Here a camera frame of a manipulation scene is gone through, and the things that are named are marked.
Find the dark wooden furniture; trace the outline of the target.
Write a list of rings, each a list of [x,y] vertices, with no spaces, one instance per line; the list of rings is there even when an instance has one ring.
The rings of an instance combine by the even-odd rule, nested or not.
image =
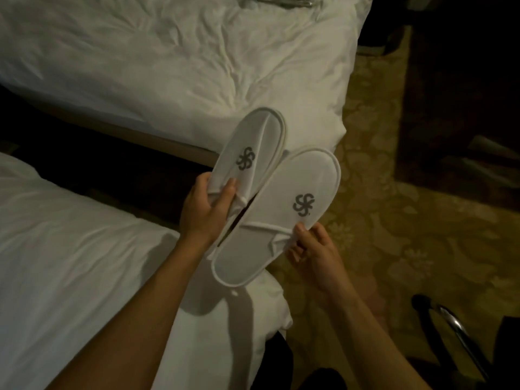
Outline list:
[[[395,179],[520,214],[520,0],[373,0],[358,50],[406,28]]]

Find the bed with white duvet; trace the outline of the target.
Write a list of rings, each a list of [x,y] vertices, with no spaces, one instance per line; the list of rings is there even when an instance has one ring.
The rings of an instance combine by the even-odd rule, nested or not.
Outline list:
[[[166,259],[178,233],[0,152],[0,390],[44,390]],[[277,280],[221,286],[203,260],[152,390],[249,390],[293,320]]]
[[[216,161],[266,106],[334,150],[373,0],[0,0],[0,85],[70,123]]]

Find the person's right hand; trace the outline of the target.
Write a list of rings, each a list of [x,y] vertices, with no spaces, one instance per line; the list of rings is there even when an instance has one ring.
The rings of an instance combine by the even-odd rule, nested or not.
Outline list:
[[[342,257],[321,223],[308,230],[311,249],[299,249],[295,239],[285,255],[317,299],[326,304],[337,303],[353,291]]]

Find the person's left forearm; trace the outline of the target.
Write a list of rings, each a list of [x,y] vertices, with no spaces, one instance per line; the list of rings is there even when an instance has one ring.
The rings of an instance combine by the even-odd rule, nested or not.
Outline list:
[[[180,236],[159,269],[45,390],[151,390],[188,284],[212,242]]]

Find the metal clothes hanger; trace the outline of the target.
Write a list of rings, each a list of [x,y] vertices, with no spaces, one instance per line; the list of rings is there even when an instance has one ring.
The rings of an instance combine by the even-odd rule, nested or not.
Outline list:
[[[312,8],[317,0],[252,0],[262,4],[276,5],[278,7],[291,8]]]

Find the person's right forearm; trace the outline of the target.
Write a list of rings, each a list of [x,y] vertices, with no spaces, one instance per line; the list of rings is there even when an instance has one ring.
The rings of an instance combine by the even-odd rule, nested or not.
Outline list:
[[[326,312],[363,390],[432,390],[348,282],[327,283]]]

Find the white hotel slipper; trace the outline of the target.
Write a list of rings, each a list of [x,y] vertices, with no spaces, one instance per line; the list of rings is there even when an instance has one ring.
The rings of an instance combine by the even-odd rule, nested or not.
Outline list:
[[[292,245],[294,227],[311,228],[336,196],[341,167],[329,150],[302,148],[280,162],[211,261],[225,287],[250,283]]]
[[[214,204],[230,178],[238,182],[224,229],[206,252],[206,258],[211,258],[237,216],[280,162],[286,136],[283,116],[271,108],[253,110],[238,123],[217,159],[207,186],[209,202]]]

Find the person's left hand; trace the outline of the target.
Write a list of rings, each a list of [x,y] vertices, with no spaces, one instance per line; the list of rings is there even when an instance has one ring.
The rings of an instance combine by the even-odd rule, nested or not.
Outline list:
[[[227,217],[211,216],[207,187],[211,173],[196,178],[192,189],[186,196],[180,217],[180,240],[187,242],[199,252],[205,253],[222,233]]]

